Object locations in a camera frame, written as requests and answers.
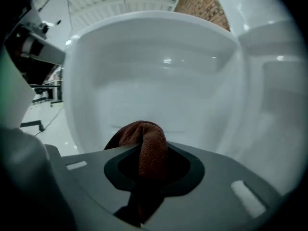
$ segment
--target brown towel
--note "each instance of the brown towel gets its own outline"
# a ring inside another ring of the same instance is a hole
[[[163,130],[149,121],[136,121],[121,128],[108,142],[105,150],[132,143],[142,143],[139,176],[145,180],[167,178],[167,142]]]
[[[139,156],[139,176],[135,193],[128,205],[115,216],[140,227],[163,201],[159,188],[167,179],[168,148],[163,130],[155,123],[136,121],[121,128],[108,142],[105,150],[132,143],[142,143]]]

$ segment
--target white plastic container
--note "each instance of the white plastic container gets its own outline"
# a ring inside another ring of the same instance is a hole
[[[221,0],[233,34],[148,11],[72,36],[64,100],[79,151],[102,150],[121,127],[148,120],[168,141],[228,155],[280,193],[294,188],[307,157],[306,56],[284,8],[255,1]]]

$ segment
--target ceiling beam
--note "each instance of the ceiling beam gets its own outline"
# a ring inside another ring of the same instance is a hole
[[[170,1],[170,0],[125,0],[125,2],[149,2],[149,3],[160,3],[163,5],[167,5],[167,6],[174,6],[175,2],[174,1]],[[112,4],[117,4],[117,3],[123,3],[123,0],[106,0],[106,1],[100,1],[98,3],[94,3],[90,6],[87,6],[85,8],[82,8],[80,10],[74,11],[73,13],[71,13],[71,17],[74,16],[79,16],[82,15],[83,13],[90,11],[92,9],[101,7],[101,6],[106,6],[106,5],[112,5]]]

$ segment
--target glossy floor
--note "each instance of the glossy floor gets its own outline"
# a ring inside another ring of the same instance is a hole
[[[56,146],[61,156],[79,154],[67,126],[64,103],[55,103],[52,106],[50,102],[32,104],[23,122],[36,120],[41,120],[46,128],[43,132],[39,133],[38,126],[25,127],[21,130],[32,135],[37,134],[44,144]]]

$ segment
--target brick wall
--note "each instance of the brick wall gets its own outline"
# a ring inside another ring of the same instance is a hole
[[[228,20],[218,0],[179,0],[175,12],[200,17],[230,31]]]

